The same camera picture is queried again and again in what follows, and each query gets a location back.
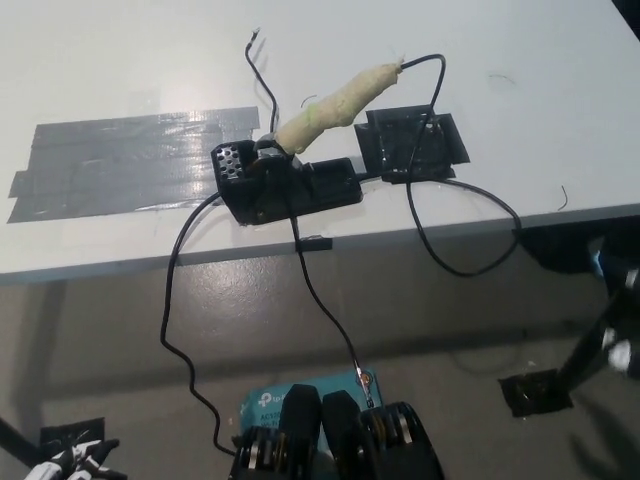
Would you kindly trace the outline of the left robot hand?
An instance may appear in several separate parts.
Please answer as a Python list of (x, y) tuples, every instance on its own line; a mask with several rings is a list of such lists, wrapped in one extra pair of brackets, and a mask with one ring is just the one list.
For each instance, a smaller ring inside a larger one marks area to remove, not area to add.
[(104, 465), (111, 451), (119, 445), (118, 439), (92, 440), (73, 445), (37, 464), (25, 476), (25, 480), (127, 480), (126, 474)]

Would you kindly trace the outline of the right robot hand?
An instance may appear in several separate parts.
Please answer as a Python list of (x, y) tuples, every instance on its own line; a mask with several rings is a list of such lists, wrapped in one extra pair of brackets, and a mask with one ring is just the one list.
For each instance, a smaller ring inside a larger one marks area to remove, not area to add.
[(639, 350), (622, 334), (622, 321), (629, 310), (639, 309), (639, 256), (613, 252), (602, 246), (595, 255), (599, 273), (609, 288), (610, 298), (602, 323), (601, 350), (608, 365), (626, 377), (639, 379)]

